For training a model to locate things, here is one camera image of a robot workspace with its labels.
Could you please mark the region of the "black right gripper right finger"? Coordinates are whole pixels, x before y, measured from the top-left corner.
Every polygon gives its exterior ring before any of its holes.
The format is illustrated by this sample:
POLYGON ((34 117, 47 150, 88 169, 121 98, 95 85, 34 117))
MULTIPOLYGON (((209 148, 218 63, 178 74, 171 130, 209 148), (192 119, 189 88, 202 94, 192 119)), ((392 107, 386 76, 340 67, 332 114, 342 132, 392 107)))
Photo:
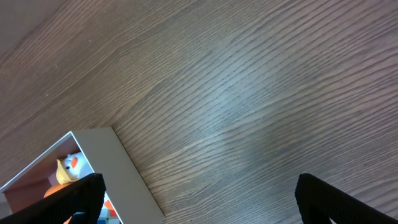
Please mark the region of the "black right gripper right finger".
POLYGON ((397 224, 312 174, 299 175, 295 198, 304 224, 397 224))

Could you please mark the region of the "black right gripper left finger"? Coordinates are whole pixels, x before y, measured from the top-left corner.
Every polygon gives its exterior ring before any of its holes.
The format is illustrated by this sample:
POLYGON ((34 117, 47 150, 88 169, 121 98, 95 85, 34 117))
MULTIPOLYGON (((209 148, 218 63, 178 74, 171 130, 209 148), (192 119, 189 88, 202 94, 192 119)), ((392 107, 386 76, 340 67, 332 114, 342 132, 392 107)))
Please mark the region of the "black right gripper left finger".
POLYGON ((1 224, 96 224, 106 191, 103 176, 92 173, 1 219, 1 224))

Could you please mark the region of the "colourful puzzle cube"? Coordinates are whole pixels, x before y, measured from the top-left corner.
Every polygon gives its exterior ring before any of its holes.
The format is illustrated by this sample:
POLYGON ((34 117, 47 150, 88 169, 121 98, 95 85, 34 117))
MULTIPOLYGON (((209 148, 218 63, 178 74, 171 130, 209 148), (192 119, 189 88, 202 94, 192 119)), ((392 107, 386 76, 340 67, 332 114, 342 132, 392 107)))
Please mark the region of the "colourful puzzle cube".
POLYGON ((100 211, 97 224, 121 224, 121 221, 113 208, 107 194, 104 195, 104 203, 100 211))

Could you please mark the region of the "white plush duck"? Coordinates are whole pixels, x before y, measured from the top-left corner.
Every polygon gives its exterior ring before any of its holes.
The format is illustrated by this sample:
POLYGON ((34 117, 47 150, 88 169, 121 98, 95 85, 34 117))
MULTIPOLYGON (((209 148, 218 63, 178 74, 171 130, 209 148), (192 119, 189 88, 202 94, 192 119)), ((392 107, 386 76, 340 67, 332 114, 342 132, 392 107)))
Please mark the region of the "white plush duck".
POLYGON ((64 159, 57 159, 55 175, 59 184, 75 182, 92 173, 93 169, 82 152, 69 154, 64 159))

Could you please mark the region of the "orange dinosaur toy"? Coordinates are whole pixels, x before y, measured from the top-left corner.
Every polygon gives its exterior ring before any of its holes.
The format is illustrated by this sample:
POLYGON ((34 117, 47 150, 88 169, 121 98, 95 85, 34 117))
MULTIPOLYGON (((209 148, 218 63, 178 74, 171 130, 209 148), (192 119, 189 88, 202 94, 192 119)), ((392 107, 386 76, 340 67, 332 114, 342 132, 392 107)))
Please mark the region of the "orange dinosaur toy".
MULTIPOLYGON (((56 185, 51 186, 51 187, 45 192, 44 198, 48 197, 49 195, 54 194, 55 192, 58 192, 59 190, 65 188, 65 187, 67 187, 67 186, 69 186, 70 184, 71 184, 71 183, 68 182, 68 183, 66 183, 66 184, 56 184, 56 185)), ((70 217, 70 218, 69 218, 67 221, 65 221, 63 224, 69 224, 69 222, 70 222, 71 219, 72 219, 72 218, 70 217)))

